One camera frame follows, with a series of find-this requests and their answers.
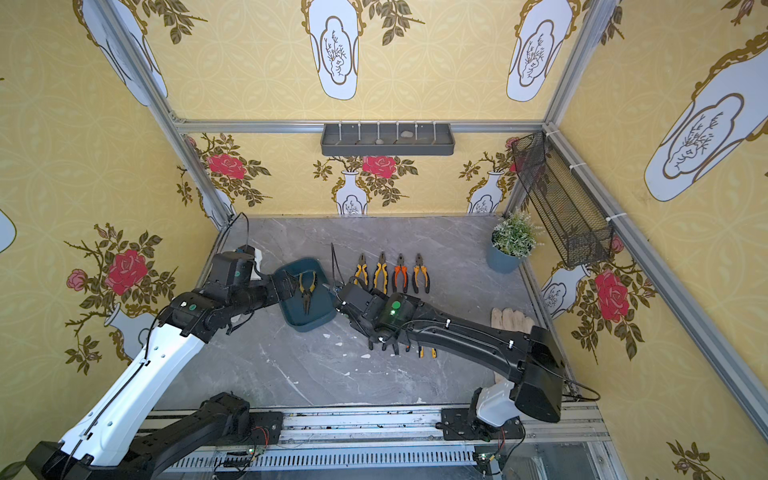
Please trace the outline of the teal plastic storage box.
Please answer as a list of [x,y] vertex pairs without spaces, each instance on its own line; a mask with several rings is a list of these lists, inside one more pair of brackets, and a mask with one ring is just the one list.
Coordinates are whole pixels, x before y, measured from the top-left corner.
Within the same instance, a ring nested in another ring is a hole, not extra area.
[[332,295],[325,287],[328,279],[320,262],[311,257],[288,263],[275,271],[298,281],[294,296],[279,306],[285,322],[305,333],[330,322],[336,316]]

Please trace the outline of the yellow black pliers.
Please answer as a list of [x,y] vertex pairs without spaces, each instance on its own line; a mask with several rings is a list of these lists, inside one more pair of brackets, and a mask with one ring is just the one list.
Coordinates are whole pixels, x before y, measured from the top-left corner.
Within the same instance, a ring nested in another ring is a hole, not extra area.
[[374,272],[372,288],[384,294],[388,293],[389,273],[386,259],[386,253],[382,251],[378,257],[376,269]]
[[420,358],[436,359],[438,356],[437,350],[431,347],[419,347],[417,352]]
[[353,274],[351,281],[353,284],[361,286],[365,290],[370,289],[369,274],[367,269],[367,259],[364,253],[361,253],[356,265],[356,271]]

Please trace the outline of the red orange black pliers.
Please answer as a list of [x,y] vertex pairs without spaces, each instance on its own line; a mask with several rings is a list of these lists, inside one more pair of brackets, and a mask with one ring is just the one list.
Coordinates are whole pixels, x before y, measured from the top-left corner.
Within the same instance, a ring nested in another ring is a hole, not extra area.
[[393,292],[408,292],[408,268],[402,253],[397,257],[391,284]]

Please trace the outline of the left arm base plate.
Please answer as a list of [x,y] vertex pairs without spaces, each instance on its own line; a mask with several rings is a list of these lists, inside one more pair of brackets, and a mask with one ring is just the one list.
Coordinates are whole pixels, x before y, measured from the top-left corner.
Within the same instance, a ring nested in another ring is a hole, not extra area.
[[274,446],[279,443],[284,413],[280,411],[256,411],[249,413],[249,423],[243,440],[255,446]]

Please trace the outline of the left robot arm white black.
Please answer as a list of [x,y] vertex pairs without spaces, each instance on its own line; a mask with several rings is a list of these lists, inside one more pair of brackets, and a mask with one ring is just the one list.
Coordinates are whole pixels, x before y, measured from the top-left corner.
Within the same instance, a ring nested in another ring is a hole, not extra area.
[[248,438],[250,405],[229,393],[153,434],[136,434],[217,331],[232,332],[233,317],[292,298],[298,284],[287,272],[259,272],[248,252],[215,255],[204,285],[160,311],[140,353],[108,392],[59,441],[38,443],[25,460],[27,468],[38,479],[154,479],[209,442]]

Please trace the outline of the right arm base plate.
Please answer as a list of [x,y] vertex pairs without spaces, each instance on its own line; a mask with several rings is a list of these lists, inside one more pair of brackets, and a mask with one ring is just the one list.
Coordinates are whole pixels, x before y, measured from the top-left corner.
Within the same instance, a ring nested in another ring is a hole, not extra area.
[[515,417],[504,423],[502,427],[493,427],[477,420],[468,407],[443,408],[435,428],[443,434],[446,441],[501,441],[519,440],[525,434],[523,425]]

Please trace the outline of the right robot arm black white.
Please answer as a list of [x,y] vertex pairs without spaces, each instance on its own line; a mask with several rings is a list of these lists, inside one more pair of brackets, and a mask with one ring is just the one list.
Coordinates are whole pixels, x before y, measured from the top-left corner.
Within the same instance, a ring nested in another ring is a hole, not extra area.
[[495,329],[448,314],[404,293],[390,296],[348,283],[332,289],[336,310],[368,338],[394,354],[425,347],[443,350],[488,368],[504,381],[482,389],[474,418],[500,427],[525,414],[535,420],[561,420],[565,363],[552,333],[533,326],[526,333]]

